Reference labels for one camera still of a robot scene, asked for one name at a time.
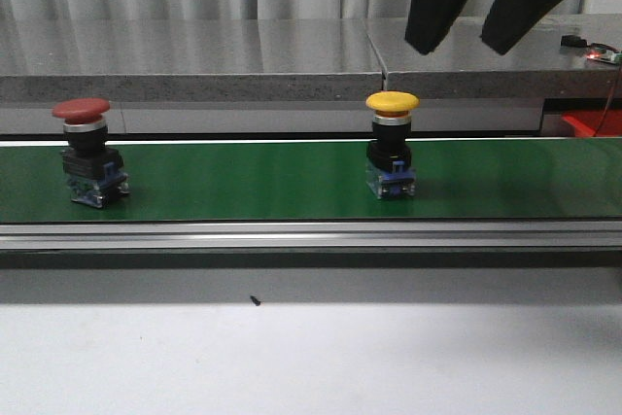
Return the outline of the yellow mushroom push button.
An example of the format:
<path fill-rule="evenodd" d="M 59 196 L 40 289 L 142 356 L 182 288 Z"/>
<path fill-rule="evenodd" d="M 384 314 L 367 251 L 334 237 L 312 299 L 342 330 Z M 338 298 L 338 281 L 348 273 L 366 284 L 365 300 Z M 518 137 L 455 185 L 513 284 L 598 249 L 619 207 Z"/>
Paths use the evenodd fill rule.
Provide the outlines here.
<path fill-rule="evenodd" d="M 373 139 L 366 147 L 368 186 L 378 199 L 413 196 L 416 175 L 406 139 L 419 98 L 408 92 L 379 91 L 369 95 L 365 104 L 374 111 Z"/>

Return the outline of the red mushroom push button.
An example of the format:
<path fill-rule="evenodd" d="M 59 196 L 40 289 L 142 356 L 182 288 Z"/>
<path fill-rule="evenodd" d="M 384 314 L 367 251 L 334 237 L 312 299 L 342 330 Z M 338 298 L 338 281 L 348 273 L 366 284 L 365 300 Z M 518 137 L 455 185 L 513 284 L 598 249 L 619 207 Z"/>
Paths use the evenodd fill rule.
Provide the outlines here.
<path fill-rule="evenodd" d="M 97 97 L 66 100 L 52 109 L 63 120 L 68 143 L 61 157 L 71 200 L 97 209 L 129 195 L 123 158 L 106 145 L 109 110 L 110 102 Z"/>

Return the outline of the small green circuit board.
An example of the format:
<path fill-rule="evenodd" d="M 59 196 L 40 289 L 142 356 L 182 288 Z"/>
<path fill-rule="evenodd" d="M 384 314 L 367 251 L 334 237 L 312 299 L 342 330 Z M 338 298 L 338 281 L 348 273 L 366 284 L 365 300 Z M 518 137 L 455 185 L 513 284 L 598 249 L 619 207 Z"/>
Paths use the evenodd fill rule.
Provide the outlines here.
<path fill-rule="evenodd" d="M 577 35 L 563 35 L 560 45 L 582 50 L 584 57 L 588 60 L 611 65 L 621 64 L 621 51 L 604 43 L 589 42 Z"/>

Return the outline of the red tray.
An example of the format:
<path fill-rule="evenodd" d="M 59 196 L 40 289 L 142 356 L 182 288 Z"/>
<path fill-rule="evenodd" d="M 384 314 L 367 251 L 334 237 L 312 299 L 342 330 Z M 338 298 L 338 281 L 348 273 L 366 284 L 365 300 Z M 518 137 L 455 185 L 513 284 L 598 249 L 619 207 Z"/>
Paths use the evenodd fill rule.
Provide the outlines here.
<path fill-rule="evenodd" d="M 570 111 L 562 114 L 574 137 L 618 137 L 621 135 L 621 111 Z"/>

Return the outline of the green conveyor belt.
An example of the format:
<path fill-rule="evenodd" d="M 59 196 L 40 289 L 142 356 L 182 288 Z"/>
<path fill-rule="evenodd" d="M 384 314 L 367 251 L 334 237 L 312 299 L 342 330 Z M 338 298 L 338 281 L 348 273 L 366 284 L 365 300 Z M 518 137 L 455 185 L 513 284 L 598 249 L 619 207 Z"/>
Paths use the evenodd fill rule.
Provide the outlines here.
<path fill-rule="evenodd" d="M 411 143 L 411 198 L 380 200 L 365 142 L 133 144 L 129 196 L 74 203 L 56 146 L 1 151 L 3 223 L 195 220 L 610 218 L 621 213 L 621 143 L 605 139 Z"/>

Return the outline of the grey stone bench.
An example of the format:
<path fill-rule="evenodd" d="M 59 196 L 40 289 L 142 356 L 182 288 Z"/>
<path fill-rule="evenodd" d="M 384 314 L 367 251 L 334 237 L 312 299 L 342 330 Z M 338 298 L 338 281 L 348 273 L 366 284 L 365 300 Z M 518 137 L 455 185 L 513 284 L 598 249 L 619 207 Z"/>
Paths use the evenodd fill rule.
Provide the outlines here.
<path fill-rule="evenodd" d="M 1 132 L 56 134 L 52 106 L 112 103 L 123 135 L 347 135 L 370 128 L 365 99 L 416 94 L 418 133 L 535 134 L 547 101 L 604 98 L 615 69 L 561 39 L 619 46 L 618 15 L 552 16 L 499 55 L 462 17 L 432 53 L 402 37 L 401 18 L 28 20 L 1 25 Z"/>

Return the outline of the small black screw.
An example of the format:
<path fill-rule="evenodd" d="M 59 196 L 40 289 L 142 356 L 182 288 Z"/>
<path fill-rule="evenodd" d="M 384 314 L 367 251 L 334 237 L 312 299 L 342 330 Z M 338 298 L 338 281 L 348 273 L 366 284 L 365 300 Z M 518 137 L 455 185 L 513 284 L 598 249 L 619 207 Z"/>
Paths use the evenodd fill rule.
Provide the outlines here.
<path fill-rule="evenodd" d="M 250 295 L 249 299 L 253 302 L 255 306 L 261 306 L 261 300 L 254 295 Z"/>

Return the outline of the aluminium conveyor frame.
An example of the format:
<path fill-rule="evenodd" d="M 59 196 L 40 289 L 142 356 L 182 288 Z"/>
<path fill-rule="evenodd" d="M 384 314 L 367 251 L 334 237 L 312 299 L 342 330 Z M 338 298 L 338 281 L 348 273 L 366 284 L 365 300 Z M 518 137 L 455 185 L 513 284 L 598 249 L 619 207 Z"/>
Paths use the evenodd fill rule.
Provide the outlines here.
<path fill-rule="evenodd" d="M 288 143 L 177 141 L 133 144 Z M 6 141 L 5 147 L 57 142 Z M 621 246 L 621 213 L 610 218 L 195 220 L 3 223 L 3 250 L 605 250 Z"/>

